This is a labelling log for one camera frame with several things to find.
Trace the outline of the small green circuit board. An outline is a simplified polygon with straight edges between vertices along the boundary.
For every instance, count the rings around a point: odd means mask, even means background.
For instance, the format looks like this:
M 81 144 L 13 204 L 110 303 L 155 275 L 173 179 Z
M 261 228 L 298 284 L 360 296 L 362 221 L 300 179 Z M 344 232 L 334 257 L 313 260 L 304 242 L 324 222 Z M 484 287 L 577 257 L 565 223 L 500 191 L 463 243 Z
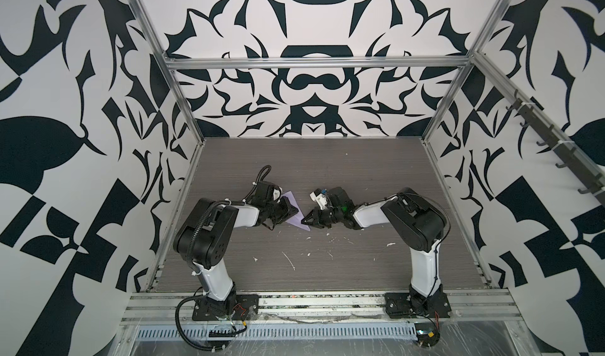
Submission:
M 417 337 L 416 343 L 419 347 L 430 349 L 439 343 L 441 332 L 433 324 L 428 322 L 416 323 L 414 328 Z

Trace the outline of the aluminium frame corner post right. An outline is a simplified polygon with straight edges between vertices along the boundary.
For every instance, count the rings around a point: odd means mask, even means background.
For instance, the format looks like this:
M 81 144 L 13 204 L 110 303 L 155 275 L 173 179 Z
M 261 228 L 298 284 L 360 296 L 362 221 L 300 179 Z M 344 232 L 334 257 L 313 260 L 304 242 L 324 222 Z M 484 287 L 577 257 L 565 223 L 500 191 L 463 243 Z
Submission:
M 488 40 L 496 29 L 496 26 L 504 17 L 504 14 L 506 13 L 507 9 L 509 9 L 511 3 L 512 0 L 496 0 L 493 8 L 485 20 L 485 23 L 481 27 L 477 38 L 464 57 L 465 64 L 458 69 L 457 75 L 452 80 L 452 84 L 448 88 L 441 103 L 439 103 L 436 113 L 431 119 L 427 129 L 425 129 L 425 132 L 422 135 L 423 143 L 427 144 L 438 129 L 441 121 L 444 119 L 449 108 L 451 107 L 456 94 L 458 94 L 458 92 L 461 90 L 463 84 L 474 69 L 476 56 L 487 45 Z

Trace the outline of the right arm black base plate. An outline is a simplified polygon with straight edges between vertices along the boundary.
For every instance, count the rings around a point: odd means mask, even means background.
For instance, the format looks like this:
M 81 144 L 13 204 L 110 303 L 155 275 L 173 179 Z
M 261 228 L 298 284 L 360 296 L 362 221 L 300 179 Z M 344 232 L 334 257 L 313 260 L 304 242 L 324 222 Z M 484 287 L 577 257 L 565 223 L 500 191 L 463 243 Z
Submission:
M 430 297 L 414 289 L 407 293 L 389 292 L 384 294 L 384 300 L 385 313 L 392 319 L 450 318 L 452 311 L 448 297 L 441 289 Z

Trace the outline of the hook rail on right wall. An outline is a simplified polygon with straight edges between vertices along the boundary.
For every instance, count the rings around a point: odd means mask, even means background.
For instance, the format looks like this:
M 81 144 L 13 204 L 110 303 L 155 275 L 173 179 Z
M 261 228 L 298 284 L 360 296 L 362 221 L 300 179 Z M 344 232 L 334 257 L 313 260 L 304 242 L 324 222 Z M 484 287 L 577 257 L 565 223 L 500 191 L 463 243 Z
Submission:
M 537 147 L 545 152 L 553 152 L 558 159 L 556 167 L 570 170 L 583 184 L 578 189 L 580 195 L 592 195 L 604 206 L 604 171 L 594 162 L 581 147 L 556 125 L 544 111 L 534 102 L 526 101 L 516 90 L 513 94 L 504 94 L 510 105 L 507 112 L 515 112 L 521 117 L 521 132 L 518 136 L 518 152 L 521 154 L 521 144 L 530 129 L 539 140 Z

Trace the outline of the aluminium frame corner post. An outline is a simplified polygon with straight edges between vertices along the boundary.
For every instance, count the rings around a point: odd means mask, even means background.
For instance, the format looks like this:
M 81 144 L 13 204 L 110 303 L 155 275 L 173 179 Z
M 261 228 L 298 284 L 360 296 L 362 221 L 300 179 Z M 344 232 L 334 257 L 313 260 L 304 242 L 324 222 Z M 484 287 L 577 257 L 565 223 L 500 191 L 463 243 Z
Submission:
M 474 69 L 476 56 L 487 45 L 488 40 L 496 29 L 496 26 L 504 17 L 504 14 L 506 13 L 507 9 L 509 9 L 511 3 L 512 0 L 496 0 L 493 8 L 485 20 L 485 23 L 481 27 L 477 38 L 464 57 L 465 64 L 458 69 L 457 75 L 452 80 L 452 84 L 448 88 L 441 103 L 439 103 L 436 113 L 431 119 L 427 129 L 425 129 L 425 132 L 422 135 L 423 143 L 427 144 L 438 129 L 441 121 L 444 119 L 449 108 L 451 107 L 456 94 L 458 94 L 458 92 L 461 90 L 463 84 Z
M 154 31 L 153 24 L 151 23 L 151 18 L 149 17 L 146 9 L 144 8 L 143 1 L 128 0 L 128 2 L 130 9 L 133 15 L 135 16 L 135 19 L 141 26 L 143 36 L 145 37 L 149 47 L 151 48 L 151 52 L 154 58 L 156 59 L 160 71 L 162 72 L 162 76 L 176 98 L 176 103 L 184 115 L 184 119 L 187 126 L 192 130 L 192 133 L 197 143 L 202 146 L 204 144 L 205 138 L 201 130 L 199 129 L 199 126 L 196 122 L 196 119 L 193 115 L 192 109 L 187 101 L 187 98 L 184 96 L 178 81 L 173 75 L 173 72 L 168 67 L 162 44 Z

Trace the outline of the aluminium horizontal back bar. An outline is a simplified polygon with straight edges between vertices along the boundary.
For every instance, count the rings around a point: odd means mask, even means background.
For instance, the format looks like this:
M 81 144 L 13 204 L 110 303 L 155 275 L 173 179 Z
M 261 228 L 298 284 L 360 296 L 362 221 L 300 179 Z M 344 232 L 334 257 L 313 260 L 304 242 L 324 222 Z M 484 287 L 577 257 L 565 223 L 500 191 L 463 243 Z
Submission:
M 462 67 L 465 56 L 280 57 L 235 59 L 165 58 L 170 70 L 331 68 L 331 67 Z

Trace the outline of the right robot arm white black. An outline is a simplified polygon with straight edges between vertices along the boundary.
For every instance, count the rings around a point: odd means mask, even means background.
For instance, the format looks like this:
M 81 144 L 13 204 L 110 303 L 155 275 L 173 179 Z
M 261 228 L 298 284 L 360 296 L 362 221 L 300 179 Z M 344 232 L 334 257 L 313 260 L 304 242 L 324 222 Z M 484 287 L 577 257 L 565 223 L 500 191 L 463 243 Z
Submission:
M 411 293 L 425 304 L 442 290 L 440 248 L 451 222 L 437 202 L 410 187 L 380 201 L 359 205 L 342 187 L 315 190 L 310 198 L 316 207 L 303 217 L 303 225 L 331 228 L 341 224 L 356 231 L 391 225 L 411 252 Z

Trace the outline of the lilac square paper sheet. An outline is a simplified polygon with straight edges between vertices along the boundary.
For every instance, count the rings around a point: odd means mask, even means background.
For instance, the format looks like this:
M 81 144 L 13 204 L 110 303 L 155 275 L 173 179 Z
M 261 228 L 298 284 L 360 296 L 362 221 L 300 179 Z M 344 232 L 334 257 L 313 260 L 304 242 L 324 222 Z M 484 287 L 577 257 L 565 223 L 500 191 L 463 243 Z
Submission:
M 292 207 L 294 207 L 295 209 L 298 209 L 297 214 L 295 214 L 293 217 L 290 217 L 288 220 L 286 220 L 286 223 L 289 225 L 293 225 L 304 231 L 311 231 L 311 229 L 308 225 L 304 225 L 302 223 L 305 215 L 304 215 L 302 209 L 300 209 L 293 193 L 291 191 L 288 191 L 288 192 L 283 193 L 283 196 L 285 198 L 288 198 Z

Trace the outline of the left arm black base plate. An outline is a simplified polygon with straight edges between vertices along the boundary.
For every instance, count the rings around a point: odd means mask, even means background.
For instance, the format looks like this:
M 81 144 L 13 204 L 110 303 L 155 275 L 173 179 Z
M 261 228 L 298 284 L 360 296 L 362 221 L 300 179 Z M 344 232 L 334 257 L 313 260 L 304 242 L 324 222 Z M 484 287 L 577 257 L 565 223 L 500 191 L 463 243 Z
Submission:
M 230 319 L 245 321 L 258 312 L 258 295 L 241 295 L 231 292 L 225 301 L 200 296 L 195 300 L 193 321 L 219 321 Z

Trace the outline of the aluminium frame corner post left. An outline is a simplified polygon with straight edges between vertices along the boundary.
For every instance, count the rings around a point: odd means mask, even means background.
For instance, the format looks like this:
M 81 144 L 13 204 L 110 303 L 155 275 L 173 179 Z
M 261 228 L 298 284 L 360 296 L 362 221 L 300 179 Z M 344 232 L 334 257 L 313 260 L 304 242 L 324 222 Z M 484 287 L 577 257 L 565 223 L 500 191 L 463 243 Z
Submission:
M 196 122 L 196 119 L 193 115 L 192 109 L 187 101 L 187 98 L 184 96 L 178 81 L 173 75 L 173 72 L 168 67 L 162 44 L 154 31 L 153 24 L 151 23 L 151 18 L 149 17 L 146 9 L 144 8 L 143 1 L 128 0 L 128 2 L 130 9 L 133 15 L 135 16 L 135 19 L 141 26 L 143 36 L 145 37 L 149 47 L 151 48 L 151 52 L 154 58 L 156 59 L 160 71 L 162 72 L 162 76 L 176 98 L 176 103 L 184 115 L 184 119 L 187 126 L 192 130 L 192 133 L 197 143 L 202 146 L 204 144 L 205 138 L 201 130 L 199 129 L 199 126 Z

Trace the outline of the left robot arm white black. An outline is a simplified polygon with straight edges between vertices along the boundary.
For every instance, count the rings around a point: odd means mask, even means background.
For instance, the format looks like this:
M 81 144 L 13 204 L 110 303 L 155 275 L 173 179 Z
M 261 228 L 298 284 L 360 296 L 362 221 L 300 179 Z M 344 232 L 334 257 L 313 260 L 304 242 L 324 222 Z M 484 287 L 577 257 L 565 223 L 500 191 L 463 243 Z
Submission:
M 238 201 L 201 198 L 175 235 L 173 250 L 199 279 L 209 299 L 226 302 L 235 291 L 224 262 L 233 231 L 254 227 L 272 230 L 298 213 L 283 190 L 266 181 L 254 183 L 251 192 Z

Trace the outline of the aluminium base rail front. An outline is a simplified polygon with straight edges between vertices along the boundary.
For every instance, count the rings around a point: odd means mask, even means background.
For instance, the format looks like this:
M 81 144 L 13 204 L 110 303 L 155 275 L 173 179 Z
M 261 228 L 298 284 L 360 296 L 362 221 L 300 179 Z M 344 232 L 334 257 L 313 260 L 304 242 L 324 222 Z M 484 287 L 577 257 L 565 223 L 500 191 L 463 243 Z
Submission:
M 399 305 L 385 291 L 244 292 L 235 318 L 272 323 L 388 321 Z M 440 321 L 521 321 L 506 289 L 457 289 L 434 309 Z M 190 292 L 134 294 L 120 324 L 173 324 L 177 304 Z

